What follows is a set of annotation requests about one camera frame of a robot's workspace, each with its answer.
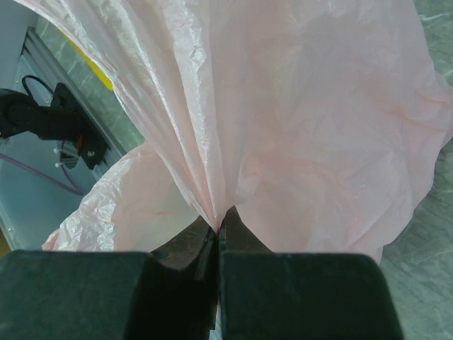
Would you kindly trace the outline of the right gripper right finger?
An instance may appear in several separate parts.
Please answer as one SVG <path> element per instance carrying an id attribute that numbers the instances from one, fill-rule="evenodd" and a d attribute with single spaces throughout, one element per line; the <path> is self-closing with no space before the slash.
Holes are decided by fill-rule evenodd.
<path id="1" fill-rule="evenodd" d="M 230 209 L 219 229 L 225 339 L 402 339 L 389 287 L 363 254 L 277 253 Z"/>

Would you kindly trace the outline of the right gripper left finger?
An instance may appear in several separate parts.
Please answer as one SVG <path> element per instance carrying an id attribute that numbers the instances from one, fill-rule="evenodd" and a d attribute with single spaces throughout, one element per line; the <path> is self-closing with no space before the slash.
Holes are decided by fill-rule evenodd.
<path id="1" fill-rule="evenodd" d="M 1 260 L 1 338 L 207 339 L 216 275 L 202 218 L 149 253 L 13 251 Z"/>

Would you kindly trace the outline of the yellow plastic tray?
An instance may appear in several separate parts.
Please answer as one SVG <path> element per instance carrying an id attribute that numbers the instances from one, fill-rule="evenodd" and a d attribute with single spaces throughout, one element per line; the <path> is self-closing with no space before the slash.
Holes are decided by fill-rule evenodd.
<path id="1" fill-rule="evenodd" d="M 85 49 L 83 49 L 82 46 L 80 46 L 80 44 L 73 40 L 63 30 L 58 29 L 58 31 L 70 42 L 71 46 L 82 57 L 83 61 L 88 65 L 90 70 L 96 75 L 97 79 L 101 81 L 102 85 L 104 85 L 104 87 L 107 90 L 113 91 L 112 81 L 105 75 L 102 69 L 92 60 L 90 55 L 86 53 Z"/>

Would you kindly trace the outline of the pink plastic bag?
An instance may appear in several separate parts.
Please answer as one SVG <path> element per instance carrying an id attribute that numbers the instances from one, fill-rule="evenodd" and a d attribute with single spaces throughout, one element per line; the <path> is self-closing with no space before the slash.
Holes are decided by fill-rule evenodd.
<path id="1" fill-rule="evenodd" d="M 452 88 L 412 1 L 26 1 L 145 138 L 44 243 L 151 251 L 236 207 L 276 252 L 380 260 L 432 187 Z"/>

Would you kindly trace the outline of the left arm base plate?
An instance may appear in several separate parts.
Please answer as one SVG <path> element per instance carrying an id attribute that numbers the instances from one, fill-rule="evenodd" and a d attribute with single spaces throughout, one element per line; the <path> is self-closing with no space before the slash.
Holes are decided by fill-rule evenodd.
<path id="1" fill-rule="evenodd" d="M 1 90 L 1 137 L 31 132 L 41 140 L 71 142 L 87 167 L 94 169 L 104 160 L 108 144 L 86 110 L 63 83 L 50 91 L 50 105 L 38 104 L 28 88 L 28 79 L 47 85 L 42 79 L 27 75 L 22 78 L 25 93 Z"/>

